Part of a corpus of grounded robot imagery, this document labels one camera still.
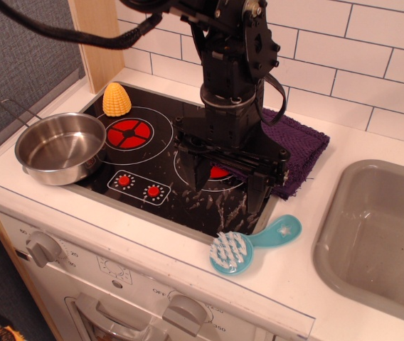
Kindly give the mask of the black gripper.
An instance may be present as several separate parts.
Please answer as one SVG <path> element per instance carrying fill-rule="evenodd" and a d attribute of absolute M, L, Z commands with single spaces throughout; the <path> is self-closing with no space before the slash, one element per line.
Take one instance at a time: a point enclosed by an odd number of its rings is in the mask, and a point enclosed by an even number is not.
<path fill-rule="evenodd" d="M 226 166 L 248 177 L 248 212 L 259 211 L 272 187 L 285 184 L 290 153 L 280 146 L 271 156 L 259 156 L 245 151 L 244 146 L 256 135 L 262 122 L 275 125 L 285 110 L 286 106 L 282 106 L 278 112 L 268 114 L 257 101 L 227 107 L 185 104 L 183 113 L 173 120 L 173 125 L 177 130 L 175 144 L 188 185 L 200 191 L 210 178 L 212 163 Z"/>

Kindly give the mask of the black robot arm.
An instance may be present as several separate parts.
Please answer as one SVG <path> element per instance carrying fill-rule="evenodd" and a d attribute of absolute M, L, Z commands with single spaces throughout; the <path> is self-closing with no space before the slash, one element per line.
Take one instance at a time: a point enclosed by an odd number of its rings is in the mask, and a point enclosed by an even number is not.
<path fill-rule="evenodd" d="M 164 13 L 191 27 L 201 59 L 203 107 L 176 117 L 175 145 L 188 185 L 196 191 L 218 164 L 246 177 L 247 208 L 257 212 L 273 187 L 285 182 L 289 152 L 264 132 L 285 113 L 263 113 L 265 84 L 278 92 L 272 76 L 280 47 L 267 26 L 265 1 L 128 1 L 157 23 Z"/>

